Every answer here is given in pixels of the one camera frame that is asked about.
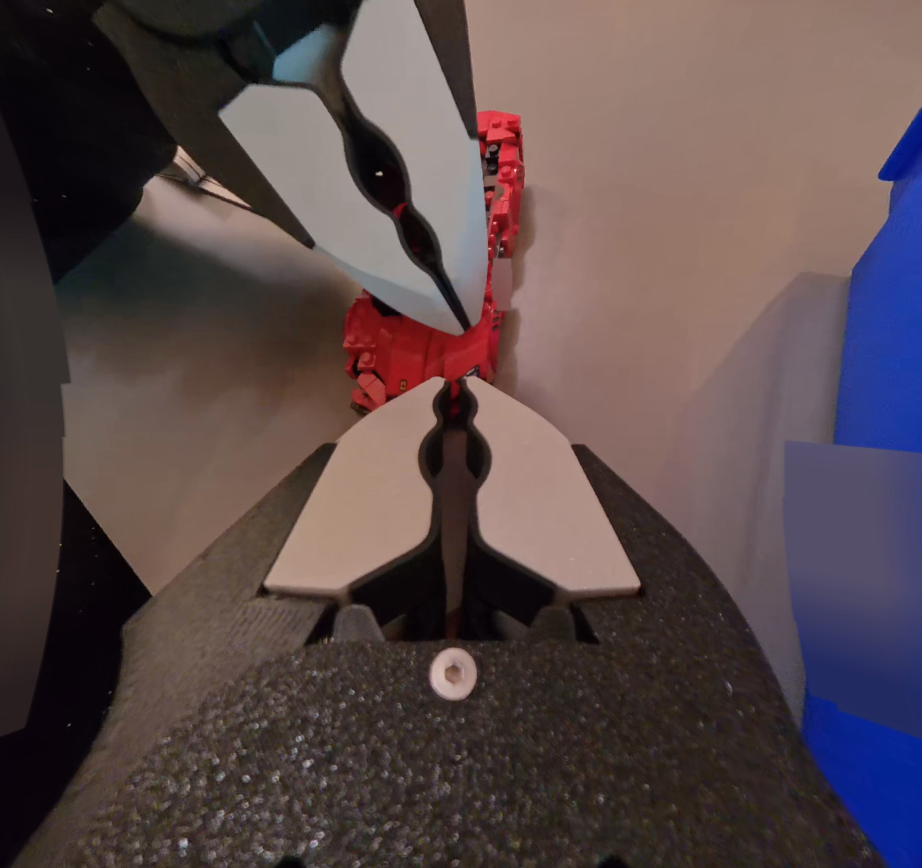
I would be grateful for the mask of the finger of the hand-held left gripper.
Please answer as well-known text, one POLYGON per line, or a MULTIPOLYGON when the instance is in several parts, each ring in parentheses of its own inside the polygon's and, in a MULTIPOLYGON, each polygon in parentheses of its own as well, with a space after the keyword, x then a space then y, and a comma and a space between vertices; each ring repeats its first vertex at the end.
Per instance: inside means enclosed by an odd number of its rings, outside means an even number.
POLYGON ((416 2, 363 0, 340 71, 358 113, 396 148, 452 302, 477 324, 489 265, 478 139, 467 133, 416 2))
POLYGON ((218 116, 315 250, 390 308, 461 334, 470 324, 452 302, 431 229, 410 206, 398 152, 341 79, 349 120, 318 88, 280 84, 246 86, 218 116))

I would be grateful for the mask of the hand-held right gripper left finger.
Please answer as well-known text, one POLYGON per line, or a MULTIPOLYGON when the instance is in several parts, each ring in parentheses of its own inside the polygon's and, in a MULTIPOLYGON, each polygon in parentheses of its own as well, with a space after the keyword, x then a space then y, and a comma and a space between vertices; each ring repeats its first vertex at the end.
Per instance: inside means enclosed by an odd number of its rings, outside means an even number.
POLYGON ((344 599, 418 554, 441 521, 445 378, 387 402, 337 440, 263 580, 276 595, 344 599))

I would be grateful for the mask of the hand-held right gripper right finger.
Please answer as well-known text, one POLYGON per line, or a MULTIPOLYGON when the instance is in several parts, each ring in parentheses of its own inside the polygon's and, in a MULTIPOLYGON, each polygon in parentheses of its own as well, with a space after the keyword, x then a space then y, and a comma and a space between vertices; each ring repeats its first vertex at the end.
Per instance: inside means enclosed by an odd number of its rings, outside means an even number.
POLYGON ((641 581, 570 441, 479 378, 462 383, 470 511, 464 591, 488 604, 632 596, 641 581))

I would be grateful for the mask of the red lego car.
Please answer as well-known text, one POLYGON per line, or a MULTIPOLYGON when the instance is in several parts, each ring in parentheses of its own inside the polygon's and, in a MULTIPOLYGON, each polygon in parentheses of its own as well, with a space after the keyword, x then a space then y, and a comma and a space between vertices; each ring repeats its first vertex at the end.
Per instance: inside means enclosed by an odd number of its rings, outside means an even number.
POLYGON ((524 192, 522 118, 512 112, 478 113, 478 140, 487 224, 489 272, 481 318, 459 336, 432 330, 388 309, 363 291, 344 324, 346 371, 354 380, 352 407, 371 413, 431 378, 493 382, 499 363, 501 325, 511 306, 513 254, 520 234, 524 192))

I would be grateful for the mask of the blue plastic bin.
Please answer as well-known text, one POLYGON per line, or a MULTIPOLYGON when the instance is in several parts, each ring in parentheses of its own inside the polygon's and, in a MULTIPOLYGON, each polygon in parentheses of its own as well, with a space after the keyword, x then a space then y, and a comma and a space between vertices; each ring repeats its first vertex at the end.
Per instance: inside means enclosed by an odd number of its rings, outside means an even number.
POLYGON ((921 114, 849 284, 834 443, 790 441, 783 511, 803 735, 887 866, 920 866, 921 114))

